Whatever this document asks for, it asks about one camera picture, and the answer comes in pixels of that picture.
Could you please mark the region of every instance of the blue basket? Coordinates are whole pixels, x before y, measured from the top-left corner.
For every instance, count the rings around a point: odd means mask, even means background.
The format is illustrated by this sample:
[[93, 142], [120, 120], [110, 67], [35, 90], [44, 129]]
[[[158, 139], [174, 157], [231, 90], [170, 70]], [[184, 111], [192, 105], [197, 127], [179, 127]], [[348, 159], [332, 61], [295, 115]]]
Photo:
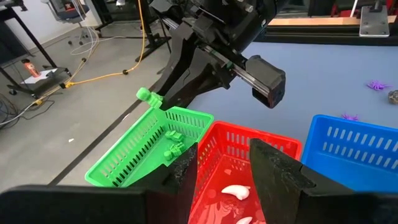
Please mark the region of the blue basket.
[[398, 129], [317, 115], [302, 163], [356, 191], [398, 192], [397, 150]]

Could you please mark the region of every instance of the green basket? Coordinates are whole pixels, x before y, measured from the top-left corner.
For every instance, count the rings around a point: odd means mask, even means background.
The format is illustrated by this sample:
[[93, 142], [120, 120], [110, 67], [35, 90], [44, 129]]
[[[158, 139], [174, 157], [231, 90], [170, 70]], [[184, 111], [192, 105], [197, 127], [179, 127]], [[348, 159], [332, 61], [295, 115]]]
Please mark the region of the green basket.
[[174, 142], [167, 131], [178, 131], [185, 137], [188, 149], [199, 142], [214, 120], [213, 115], [173, 107], [167, 111], [150, 108], [86, 173], [86, 180], [98, 187], [127, 187], [161, 164], [169, 166], [164, 152]]

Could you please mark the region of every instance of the purple spider toy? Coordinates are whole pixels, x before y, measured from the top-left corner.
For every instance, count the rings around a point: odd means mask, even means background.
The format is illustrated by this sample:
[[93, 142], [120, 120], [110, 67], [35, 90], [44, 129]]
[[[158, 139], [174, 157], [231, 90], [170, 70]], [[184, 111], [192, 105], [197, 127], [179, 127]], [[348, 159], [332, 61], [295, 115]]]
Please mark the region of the purple spider toy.
[[367, 84], [367, 86], [368, 86], [369, 88], [372, 88], [373, 90], [376, 90], [376, 91], [378, 91], [378, 90], [383, 90], [383, 89], [385, 89], [385, 88], [392, 87], [392, 86], [390, 86], [390, 85], [381, 83], [379, 80], [373, 80], [373, 81], [371, 81], [369, 84]]
[[345, 113], [345, 114], [341, 115], [341, 117], [344, 118], [344, 119], [350, 120], [350, 121], [357, 121], [357, 120], [359, 120], [358, 115], [350, 116], [350, 115], [348, 115], [348, 114]]

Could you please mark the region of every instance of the red basket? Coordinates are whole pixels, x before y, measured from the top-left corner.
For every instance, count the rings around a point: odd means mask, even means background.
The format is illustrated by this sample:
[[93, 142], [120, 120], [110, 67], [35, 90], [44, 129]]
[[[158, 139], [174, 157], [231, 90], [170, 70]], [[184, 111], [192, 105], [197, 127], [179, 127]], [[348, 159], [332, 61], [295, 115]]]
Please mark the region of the red basket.
[[[262, 139], [294, 159], [300, 159], [302, 144], [298, 140], [214, 122], [198, 147], [198, 177], [189, 224], [232, 224], [244, 217], [253, 217], [251, 223], [265, 223], [250, 168], [251, 138]], [[250, 186], [249, 197], [240, 201], [233, 195], [221, 193], [234, 184]]]

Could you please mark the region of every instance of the floor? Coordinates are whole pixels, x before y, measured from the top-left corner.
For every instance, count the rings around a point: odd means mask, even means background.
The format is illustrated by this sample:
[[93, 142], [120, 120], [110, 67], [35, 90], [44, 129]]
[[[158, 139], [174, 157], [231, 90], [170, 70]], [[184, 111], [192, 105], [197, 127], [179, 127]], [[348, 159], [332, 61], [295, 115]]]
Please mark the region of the floor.
[[[115, 24], [103, 29], [103, 35], [140, 36], [139, 24]], [[74, 81], [86, 80], [108, 73], [121, 72], [135, 65], [134, 59], [141, 51], [139, 39], [111, 39], [100, 43], [95, 54], [75, 77]], [[72, 56], [74, 49], [66, 39], [46, 48], [46, 51], [61, 67], [75, 71], [83, 55]], [[46, 64], [43, 56], [36, 54], [32, 61], [36, 65]], [[111, 77], [97, 82], [76, 85], [59, 91], [61, 95], [51, 96], [55, 104], [44, 114], [32, 119], [21, 119], [14, 127], [0, 131], [0, 191], [22, 184], [48, 184], [79, 153], [94, 141], [117, 117], [136, 101], [136, 92], [140, 87], [149, 88], [160, 77], [156, 73], [169, 59], [167, 46], [162, 46], [146, 58], [129, 75]], [[17, 69], [24, 78], [27, 72], [21, 63]], [[15, 79], [19, 75], [12, 67], [6, 71]], [[27, 106], [32, 98], [23, 93], [8, 95], [5, 84], [8, 81], [0, 77], [0, 93], [6, 95], [19, 108]], [[26, 113], [26, 117], [42, 112]], [[88, 185], [84, 174], [102, 154], [129, 128], [147, 109], [141, 104], [109, 138], [104, 139], [95, 151], [85, 159], [86, 164], [76, 168], [63, 184]]]

